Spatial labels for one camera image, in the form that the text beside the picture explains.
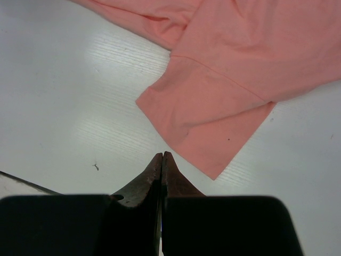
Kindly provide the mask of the pink t shirt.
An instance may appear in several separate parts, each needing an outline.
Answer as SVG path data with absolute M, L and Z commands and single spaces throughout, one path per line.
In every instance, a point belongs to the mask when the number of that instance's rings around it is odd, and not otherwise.
M 277 102 L 340 79 L 340 1 L 79 1 L 170 51 L 136 100 L 216 179 Z

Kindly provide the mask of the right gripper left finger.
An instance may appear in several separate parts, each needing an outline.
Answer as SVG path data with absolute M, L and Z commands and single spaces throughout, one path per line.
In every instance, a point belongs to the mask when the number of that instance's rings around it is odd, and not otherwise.
M 142 173 L 111 195 L 114 241 L 127 255 L 159 255 L 162 161 L 157 153 Z

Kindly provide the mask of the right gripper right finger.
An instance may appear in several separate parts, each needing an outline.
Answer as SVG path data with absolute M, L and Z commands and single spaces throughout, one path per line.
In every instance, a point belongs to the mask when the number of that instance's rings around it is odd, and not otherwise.
M 164 255 L 183 255 L 190 233 L 187 222 L 192 210 L 187 203 L 205 195 L 179 170 L 172 153 L 166 151 L 161 167 L 161 237 Z

